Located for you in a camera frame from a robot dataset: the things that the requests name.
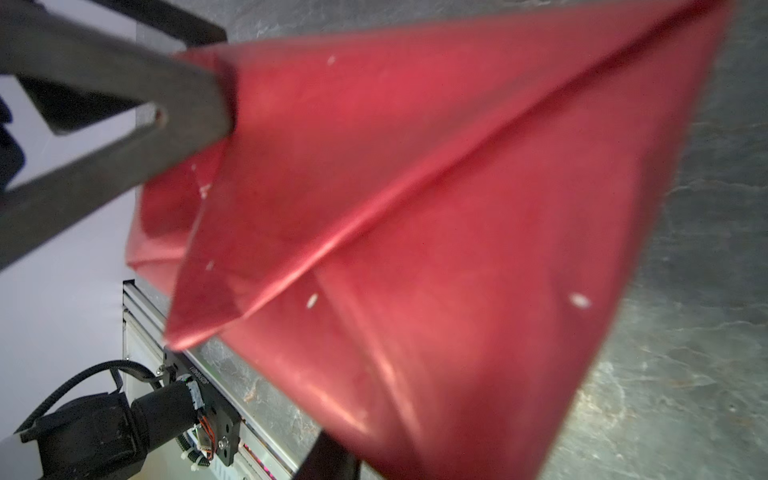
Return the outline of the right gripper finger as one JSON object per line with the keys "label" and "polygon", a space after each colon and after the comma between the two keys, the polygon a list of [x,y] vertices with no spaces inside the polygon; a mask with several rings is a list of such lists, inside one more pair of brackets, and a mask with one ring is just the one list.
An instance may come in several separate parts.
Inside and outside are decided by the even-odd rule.
{"label": "right gripper finger", "polygon": [[317,440],[293,480],[359,480],[361,461],[326,431]]}

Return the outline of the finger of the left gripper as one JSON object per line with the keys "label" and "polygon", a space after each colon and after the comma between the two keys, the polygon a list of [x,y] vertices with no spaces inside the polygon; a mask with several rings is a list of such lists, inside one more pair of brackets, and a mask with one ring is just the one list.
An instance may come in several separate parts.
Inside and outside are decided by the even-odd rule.
{"label": "finger of the left gripper", "polygon": [[227,43],[226,31],[202,17],[161,0],[93,0],[167,36],[187,47]]}
{"label": "finger of the left gripper", "polygon": [[2,194],[3,267],[225,138],[234,125],[215,73],[37,1],[2,3],[1,72],[21,83],[56,136],[143,105],[155,110],[151,122]]}

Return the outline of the dark red wrapping paper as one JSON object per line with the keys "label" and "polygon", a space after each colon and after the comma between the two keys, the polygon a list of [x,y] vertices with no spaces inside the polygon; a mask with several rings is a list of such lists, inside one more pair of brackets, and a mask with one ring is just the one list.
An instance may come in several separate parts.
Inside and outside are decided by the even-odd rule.
{"label": "dark red wrapping paper", "polygon": [[126,259],[390,479],[533,479],[669,187],[729,1],[214,45],[232,134]]}

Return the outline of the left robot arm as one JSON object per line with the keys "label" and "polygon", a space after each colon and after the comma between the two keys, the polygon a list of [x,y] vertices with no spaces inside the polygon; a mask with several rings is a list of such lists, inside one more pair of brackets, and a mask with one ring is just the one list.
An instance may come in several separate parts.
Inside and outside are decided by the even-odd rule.
{"label": "left robot arm", "polygon": [[[9,267],[116,197],[225,138],[232,109],[217,76],[47,10],[1,5],[1,71],[56,134],[145,104],[152,121],[20,186],[20,145],[1,135],[1,264]],[[97,364],[51,393],[1,444],[14,479],[127,479],[196,425],[196,382],[163,384],[129,360]]]}

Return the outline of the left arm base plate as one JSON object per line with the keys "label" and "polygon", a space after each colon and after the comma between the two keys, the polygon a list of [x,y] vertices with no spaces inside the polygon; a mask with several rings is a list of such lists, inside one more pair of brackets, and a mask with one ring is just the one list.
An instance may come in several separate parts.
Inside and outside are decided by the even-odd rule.
{"label": "left arm base plate", "polygon": [[194,381],[193,403],[202,424],[196,424],[176,438],[184,460],[193,471],[221,464],[230,467],[238,452],[242,418],[214,383],[182,353],[163,351],[165,384]]}

